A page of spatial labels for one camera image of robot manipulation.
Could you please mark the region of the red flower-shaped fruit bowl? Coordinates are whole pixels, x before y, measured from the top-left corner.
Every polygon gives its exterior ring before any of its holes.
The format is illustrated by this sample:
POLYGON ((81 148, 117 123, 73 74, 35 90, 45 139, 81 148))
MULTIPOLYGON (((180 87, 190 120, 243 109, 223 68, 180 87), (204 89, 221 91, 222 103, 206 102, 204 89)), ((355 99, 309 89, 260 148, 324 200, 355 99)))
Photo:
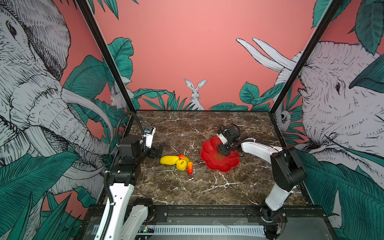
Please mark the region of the red flower-shaped fruit bowl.
POLYGON ((218 137, 205 141, 202 145, 200 157, 210 170, 227 173, 240 164, 240 159, 235 153, 230 153, 229 156, 221 155, 218 150, 220 144, 222 144, 222 141, 218 137))

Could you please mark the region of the yellow fake apple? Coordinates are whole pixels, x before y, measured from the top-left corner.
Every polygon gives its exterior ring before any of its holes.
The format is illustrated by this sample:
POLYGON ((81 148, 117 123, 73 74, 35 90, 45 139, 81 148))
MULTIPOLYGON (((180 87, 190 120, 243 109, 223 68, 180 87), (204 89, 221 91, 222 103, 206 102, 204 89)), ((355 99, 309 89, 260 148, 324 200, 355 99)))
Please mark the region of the yellow fake apple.
POLYGON ((177 166, 178 170, 185 171, 187 169, 187 166, 188 166, 188 161, 186 161, 186 160, 178 160, 176 162, 176 166, 177 166))

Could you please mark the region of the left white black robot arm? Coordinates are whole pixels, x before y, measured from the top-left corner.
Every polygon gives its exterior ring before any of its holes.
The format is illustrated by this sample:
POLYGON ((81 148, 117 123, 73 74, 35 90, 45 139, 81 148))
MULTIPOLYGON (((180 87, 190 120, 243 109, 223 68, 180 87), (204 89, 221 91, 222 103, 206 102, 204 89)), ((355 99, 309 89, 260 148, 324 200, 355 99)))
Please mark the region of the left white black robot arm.
POLYGON ((135 201, 125 220, 128 203, 134 192, 145 158, 160 158, 163 147, 152 146, 154 135, 129 135, 118 144, 116 162, 104 179, 108 201, 94 237, 95 240, 134 240, 142 224, 155 216, 153 201, 135 201))

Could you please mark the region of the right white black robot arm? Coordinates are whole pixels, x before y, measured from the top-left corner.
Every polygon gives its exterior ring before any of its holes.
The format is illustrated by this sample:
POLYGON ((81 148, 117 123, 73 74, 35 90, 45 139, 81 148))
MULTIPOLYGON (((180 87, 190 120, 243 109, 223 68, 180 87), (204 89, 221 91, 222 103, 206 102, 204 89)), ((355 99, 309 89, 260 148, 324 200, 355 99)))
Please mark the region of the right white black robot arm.
POLYGON ((221 143, 218 151, 228 157, 240 152, 260 158, 272 167, 274 186, 262 203, 260 214, 266 223, 283 215, 284 205, 290 194, 307 178, 302 159, 294 147, 275 147, 241 135, 235 124, 220 125, 217 137, 221 143))

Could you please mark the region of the yellow fake mango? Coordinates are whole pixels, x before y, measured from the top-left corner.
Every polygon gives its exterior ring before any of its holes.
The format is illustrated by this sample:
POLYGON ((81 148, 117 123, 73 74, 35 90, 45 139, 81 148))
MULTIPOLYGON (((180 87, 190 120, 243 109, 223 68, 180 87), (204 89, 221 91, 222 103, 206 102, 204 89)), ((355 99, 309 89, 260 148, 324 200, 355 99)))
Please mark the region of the yellow fake mango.
POLYGON ((160 159, 162 165, 175 165, 180 160, 179 156, 163 156, 160 159))

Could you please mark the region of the orange red fake carrot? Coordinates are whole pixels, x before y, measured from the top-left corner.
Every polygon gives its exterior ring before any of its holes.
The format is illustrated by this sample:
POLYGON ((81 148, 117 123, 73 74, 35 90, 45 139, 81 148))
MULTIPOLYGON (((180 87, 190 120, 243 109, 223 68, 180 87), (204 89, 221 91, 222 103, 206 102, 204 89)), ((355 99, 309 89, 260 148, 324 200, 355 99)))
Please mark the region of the orange red fake carrot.
POLYGON ((193 163, 193 162, 188 162, 188 164, 187 164, 187 170, 188 170, 188 174, 189 174, 189 175, 192 175, 193 172, 194 172, 193 166, 194 166, 194 163, 193 163))

